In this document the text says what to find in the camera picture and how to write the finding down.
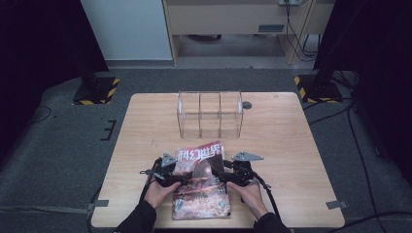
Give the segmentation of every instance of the hand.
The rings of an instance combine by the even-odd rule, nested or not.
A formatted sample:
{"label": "hand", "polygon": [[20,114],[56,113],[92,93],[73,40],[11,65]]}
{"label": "hand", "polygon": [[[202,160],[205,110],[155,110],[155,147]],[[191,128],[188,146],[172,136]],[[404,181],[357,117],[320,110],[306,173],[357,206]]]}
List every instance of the hand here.
{"label": "hand", "polygon": [[154,209],[157,209],[164,199],[172,193],[181,183],[173,183],[168,187],[162,187],[155,178],[152,179],[152,183],[149,184],[149,189],[145,195],[145,201],[147,201]]}
{"label": "hand", "polygon": [[259,220],[262,216],[268,213],[261,199],[260,185],[258,183],[249,183],[247,186],[239,186],[235,183],[228,182],[227,186],[238,192],[245,204],[248,205],[254,217]]}

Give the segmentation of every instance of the gray carpet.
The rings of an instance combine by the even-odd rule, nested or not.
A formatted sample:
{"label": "gray carpet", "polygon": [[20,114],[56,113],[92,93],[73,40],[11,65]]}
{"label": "gray carpet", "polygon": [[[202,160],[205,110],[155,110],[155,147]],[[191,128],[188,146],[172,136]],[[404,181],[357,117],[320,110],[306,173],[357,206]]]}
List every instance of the gray carpet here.
{"label": "gray carpet", "polygon": [[[293,77],[310,70],[267,69],[140,69],[113,70],[120,78],[107,105],[72,105],[80,79],[48,89],[18,140],[7,166],[0,173],[0,207],[53,206],[85,209],[103,183],[120,127],[133,93],[179,90],[292,91]],[[350,90],[339,86],[345,97]],[[309,122],[345,109],[351,100],[319,104],[305,110]],[[310,104],[302,103],[302,108]],[[360,150],[369,174],[379,213],[412,212],[412,187],[389,158],[377,157],[359,116],[350,111]],[[110,141],[108,120],[117,124]],[[347,113],[311,125],[337,199],[346,201],[346,222],[373,215]],[[0,213],[0,232],[87,232],[87,216],[39,212]],[[388,232],[410,232],[411,216],[384,216]],[[113,229],[92,228],[92,232]],[[327,232],[329,229],[295,229],[295,232]],[[339,232],[383,232],[375,219]]]}

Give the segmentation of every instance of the sleeve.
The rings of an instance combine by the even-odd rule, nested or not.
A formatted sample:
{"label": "sleeve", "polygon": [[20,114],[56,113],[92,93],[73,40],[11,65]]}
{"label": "sleeve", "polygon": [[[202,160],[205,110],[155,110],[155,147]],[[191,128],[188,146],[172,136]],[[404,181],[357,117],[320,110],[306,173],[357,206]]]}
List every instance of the sleeve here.
{"label": "sleeve", "polygon": [[115,229],[120,233],[150,233],[155,225],[155,209],[147,201],[137,205],[133,212]]}
{"label": "sleeve", "polygon": [[267,213],[255,222],[254,230],[257,233],[291,233],[288,227],[273,213]]}

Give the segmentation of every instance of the magazine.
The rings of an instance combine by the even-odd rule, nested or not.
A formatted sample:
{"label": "magazine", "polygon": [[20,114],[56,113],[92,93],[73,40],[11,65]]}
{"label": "magazine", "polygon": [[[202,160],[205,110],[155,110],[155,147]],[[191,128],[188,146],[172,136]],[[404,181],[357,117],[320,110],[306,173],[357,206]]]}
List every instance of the magazine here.
{"label": "magazine", "polygon": [[197,148],[176,150],[176,175],[192,171],[187,186],[173,193],[173,220],[218,218],[230,216],[230,202],[225,183],[217,182],[212,168],[224,171],[223,147],[220,140]]}

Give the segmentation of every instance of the clear acrylic box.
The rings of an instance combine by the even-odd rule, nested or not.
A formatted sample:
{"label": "clear acrylic box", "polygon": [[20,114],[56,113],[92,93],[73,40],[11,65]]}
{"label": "clear acrylic box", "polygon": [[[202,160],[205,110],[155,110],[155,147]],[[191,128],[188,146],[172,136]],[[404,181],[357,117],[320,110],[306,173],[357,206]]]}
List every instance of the clear acrylic box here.
{"label": "clear acrylic box", "polygon": [[181,138],[238,138],[242,127],[240,91],[180,91],[177,117]]}

